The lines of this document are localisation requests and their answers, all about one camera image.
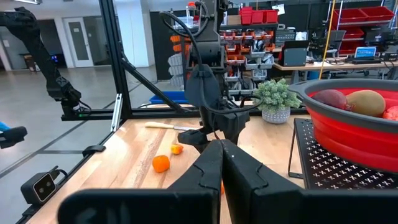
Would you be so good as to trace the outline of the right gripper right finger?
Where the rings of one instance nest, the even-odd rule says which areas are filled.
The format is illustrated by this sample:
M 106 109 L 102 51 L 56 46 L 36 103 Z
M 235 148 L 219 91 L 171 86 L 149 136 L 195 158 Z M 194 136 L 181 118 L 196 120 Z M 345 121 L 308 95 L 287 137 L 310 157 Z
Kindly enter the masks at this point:
M 306 190 L 231 141 L 221 146 L 233 224 L 398 224 L 398 190 Z

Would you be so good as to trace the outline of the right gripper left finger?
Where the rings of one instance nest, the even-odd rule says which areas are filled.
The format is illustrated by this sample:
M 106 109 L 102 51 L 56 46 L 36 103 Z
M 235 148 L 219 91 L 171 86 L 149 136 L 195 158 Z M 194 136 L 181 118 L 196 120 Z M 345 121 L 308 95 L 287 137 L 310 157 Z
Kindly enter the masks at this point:
M 212 141 L 166 189 L 86 189 L 68 196 L 58 224 L 219 224 L 223 149 Z

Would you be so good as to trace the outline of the orange mandarin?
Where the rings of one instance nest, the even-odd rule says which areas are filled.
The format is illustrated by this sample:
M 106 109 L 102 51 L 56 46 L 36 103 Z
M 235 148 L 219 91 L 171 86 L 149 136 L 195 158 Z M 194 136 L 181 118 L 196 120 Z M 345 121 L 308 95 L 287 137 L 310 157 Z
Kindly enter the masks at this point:
M 165 172 L 170 169 L 170 160 L 165 155 L 155 156 L 152 160 L 153 169 L 158 172 Z

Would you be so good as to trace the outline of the dark red pomegranate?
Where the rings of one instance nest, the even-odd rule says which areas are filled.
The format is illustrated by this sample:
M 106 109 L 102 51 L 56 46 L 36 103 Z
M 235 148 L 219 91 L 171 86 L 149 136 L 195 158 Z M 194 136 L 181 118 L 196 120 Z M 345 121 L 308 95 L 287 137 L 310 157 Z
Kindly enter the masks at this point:
M 314 94 L 312 98 L 320 103 L 324 103 L 341 110 L 351 109 L 346 96 L 338 90 L 322 90 Z

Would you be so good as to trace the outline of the red collapsible colander bowl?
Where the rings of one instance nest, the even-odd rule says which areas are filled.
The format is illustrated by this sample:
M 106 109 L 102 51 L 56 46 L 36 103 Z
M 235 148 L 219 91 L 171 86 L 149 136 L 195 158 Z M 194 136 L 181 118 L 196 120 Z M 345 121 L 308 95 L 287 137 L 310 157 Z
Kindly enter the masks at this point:
M 398 173 L 398 121 L 341 110 L 312 98 L 328 89 L 345 95 L 373 90 L 391 107 L 398 106 L 398 81 L 346 78 L 310 80 L 289 86 L 304 102 L 313 121 L 315 139 L 327 151 L 354 164 Z

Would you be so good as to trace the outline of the brown-green kiwi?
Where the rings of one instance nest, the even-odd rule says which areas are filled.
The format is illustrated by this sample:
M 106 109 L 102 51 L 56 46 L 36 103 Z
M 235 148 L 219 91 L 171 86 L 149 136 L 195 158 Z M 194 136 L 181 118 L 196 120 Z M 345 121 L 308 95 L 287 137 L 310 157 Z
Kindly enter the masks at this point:
M 380 117 L 386 109 L 386 101 L 376 91 L 360 90 L 346 95 L 350 110 L 354 113 Z

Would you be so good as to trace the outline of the potted green succulent plant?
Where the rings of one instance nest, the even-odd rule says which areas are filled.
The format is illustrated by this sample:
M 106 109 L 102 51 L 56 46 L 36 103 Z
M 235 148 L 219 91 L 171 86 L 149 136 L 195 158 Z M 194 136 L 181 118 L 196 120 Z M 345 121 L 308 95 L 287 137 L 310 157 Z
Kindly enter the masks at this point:
M 299 108 L 301 101 L 297 94 L 288 90 L 289 85 L 283 78 L 279 81 L 269 80 L 258 84 L 254 95 L 259 98 L 254 100 L 262 112 L 264 121 L 272 124 L 286 123 L 292 108 Z

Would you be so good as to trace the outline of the blue plastic bin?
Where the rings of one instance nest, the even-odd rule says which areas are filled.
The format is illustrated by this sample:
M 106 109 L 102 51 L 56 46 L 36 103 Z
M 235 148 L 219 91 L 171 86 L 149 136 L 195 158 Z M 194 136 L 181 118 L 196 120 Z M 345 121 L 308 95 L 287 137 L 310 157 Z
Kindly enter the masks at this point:
M 164 91 L 163 94 L 174 103 L 180 103 L 180 104 L 188 103 L 188 100 L 186 99 L 183 91 Z M 151 104 L 165 104 L 163 99 L 157 95 L 151 97 L 149 99 L 149 102 Z

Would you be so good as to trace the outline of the parts rack with orange bins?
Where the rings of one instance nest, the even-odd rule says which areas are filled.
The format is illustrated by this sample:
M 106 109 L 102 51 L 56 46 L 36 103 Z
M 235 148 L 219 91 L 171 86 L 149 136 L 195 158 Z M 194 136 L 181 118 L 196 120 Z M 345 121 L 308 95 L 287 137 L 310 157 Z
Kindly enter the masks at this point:
M 277 23 L 225 25 L 220 27 L 221 46 L 225 48 L 225 86 L 232 95 L 245 94 L 255 89 L 267 78 L 267 70 L 272 68 L 276 51 L 275 33 Z M 187 63 L 191 40 L 180 35 L 171 35 L 174 54 L 167 60 L 171 85 L 183 89 L 190 76 Z

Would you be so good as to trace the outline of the black perforated metal shelf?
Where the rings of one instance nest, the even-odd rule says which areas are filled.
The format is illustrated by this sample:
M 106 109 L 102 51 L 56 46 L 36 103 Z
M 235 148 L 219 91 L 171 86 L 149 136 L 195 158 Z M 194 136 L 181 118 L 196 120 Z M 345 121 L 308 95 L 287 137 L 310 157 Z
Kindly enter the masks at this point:
M 294 145 L 298 147 L 301 173 L 290 170 Z M 307 189 L 398 190 L 398 175 L 357 166 L 324 149 L 314 138 L 311 119 L 294 119 L 290 149 L 288 176 L 302 179 Z

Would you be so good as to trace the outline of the dark grey monitor back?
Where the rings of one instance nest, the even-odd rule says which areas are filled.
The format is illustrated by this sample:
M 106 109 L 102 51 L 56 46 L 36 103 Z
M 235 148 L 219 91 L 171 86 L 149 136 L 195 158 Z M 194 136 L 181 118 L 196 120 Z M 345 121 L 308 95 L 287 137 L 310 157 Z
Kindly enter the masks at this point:
M 307 62 L 309 40 L 285 41 L 279 57 L 283 67 L 303 67 Z

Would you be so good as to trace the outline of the wooden office desk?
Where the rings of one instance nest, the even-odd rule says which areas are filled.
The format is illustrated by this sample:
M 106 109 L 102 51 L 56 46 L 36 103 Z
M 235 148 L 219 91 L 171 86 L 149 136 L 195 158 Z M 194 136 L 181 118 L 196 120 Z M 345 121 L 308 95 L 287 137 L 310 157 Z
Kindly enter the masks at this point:
M 280 71 L 291 71 L 292 76 L 290 78 L 291 83 L 297 83 L 300 81 L 299 71 L 307 73 L 308 71 L 355 71 L 355 70 L 382 70 L 388 69 L 390 74 L 387 75 L 387 79 L 394 79 L 398 76 L 398 62 L 386 62 L 386 63 L 368 63 L 368 64 L 352 64 L 352 63 L 341 63 L 330 64 L 326 62 L 314 62 L 306 63 L 304 66 L 296 66 L 296 67 L 285 67 L 279 65 L 278 63 L 274 63 L 273 67 Z

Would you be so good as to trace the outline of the open laptop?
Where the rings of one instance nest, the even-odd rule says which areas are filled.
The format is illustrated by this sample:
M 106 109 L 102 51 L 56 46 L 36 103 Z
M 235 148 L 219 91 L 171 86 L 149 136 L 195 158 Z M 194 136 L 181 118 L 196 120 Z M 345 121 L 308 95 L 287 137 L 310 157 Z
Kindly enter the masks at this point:
M 357 47 L 354 53 L 355 58 L 374 58 L 377 47 Z

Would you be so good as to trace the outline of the large red storage bin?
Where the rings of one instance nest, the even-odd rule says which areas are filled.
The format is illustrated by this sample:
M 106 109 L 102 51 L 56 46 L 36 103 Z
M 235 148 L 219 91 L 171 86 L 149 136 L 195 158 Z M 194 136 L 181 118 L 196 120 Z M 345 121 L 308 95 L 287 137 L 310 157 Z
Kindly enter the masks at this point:
M 359 8 L 343 9 L 342 12 L 340 12 L 339 9 L 335 9 L 333 11 L 332 24 L 336 26 L 338 22 L 340 24 L 352 23 L 352 22 L 364 22 L 366 21 L 367 18 L 368 18 L 367 15 L 365 15 L 365 13 Z
M 366 21 L 389 21 L 394 13 L 384 6 L 362 7 L 360 10 L 366 15 Z

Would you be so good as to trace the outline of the white door with window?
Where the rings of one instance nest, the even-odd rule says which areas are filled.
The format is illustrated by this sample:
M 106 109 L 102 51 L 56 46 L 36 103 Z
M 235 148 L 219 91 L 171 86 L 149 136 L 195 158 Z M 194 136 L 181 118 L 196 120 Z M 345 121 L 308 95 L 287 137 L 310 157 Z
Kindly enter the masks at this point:
M 63 22 L 66 28 L 74 66 L 92 67 L 93 60 L 83 18 L 64 18 Z

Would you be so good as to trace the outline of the silver metal bracket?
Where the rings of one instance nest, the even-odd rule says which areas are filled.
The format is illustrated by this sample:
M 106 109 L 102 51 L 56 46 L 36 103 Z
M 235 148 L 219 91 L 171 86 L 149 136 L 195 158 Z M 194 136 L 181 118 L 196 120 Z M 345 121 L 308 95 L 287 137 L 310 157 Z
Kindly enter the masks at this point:
M 118 93 L 114 102 L 113 117 L 111 121 L 111 132 L 115 133 L 119 129 L 119 122 L 121 119 L 121 111 L 123 107 L 123 94 Z

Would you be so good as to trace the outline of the black table edge bracket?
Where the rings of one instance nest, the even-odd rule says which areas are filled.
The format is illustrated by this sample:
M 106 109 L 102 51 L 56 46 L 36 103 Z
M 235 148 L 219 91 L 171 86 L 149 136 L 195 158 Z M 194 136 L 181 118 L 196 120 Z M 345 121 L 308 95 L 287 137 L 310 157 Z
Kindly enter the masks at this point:
M 88 146 L 85 150 L 82 151 L 83 157 L 95 154 L 97 152 L 103 152 L 106 149 L 106 146 L 103 145 L 92 145 Z

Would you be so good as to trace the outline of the black aluminium table frame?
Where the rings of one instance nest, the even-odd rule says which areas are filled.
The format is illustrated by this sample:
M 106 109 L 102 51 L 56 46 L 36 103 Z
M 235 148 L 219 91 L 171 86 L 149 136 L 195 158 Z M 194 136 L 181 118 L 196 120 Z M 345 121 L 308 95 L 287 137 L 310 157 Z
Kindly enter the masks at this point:
M 122 124 L 104 141 L 106 149 L 84 158 L 53 197 L 26 221 L 26 224 L 57 224 L 57 210 L 69 195 L 85 189 L 153 189 L 166 188 L 177 180 L 199 153 L 185 146 L 179 156 L 170 153 L 169 146 L 177 140 L 176 131 L 149 129 L 146 121 L 198 126 L 199 112 L 189 105 L 168 102 L 165 107 L 133 109 L 127 91 L 127 66 L 123 53 L 127 48 L 118 42 L 116 18 L 112 0 L 99 0 L 110 45 L 112 72 L 116 90 L 124 95 Z

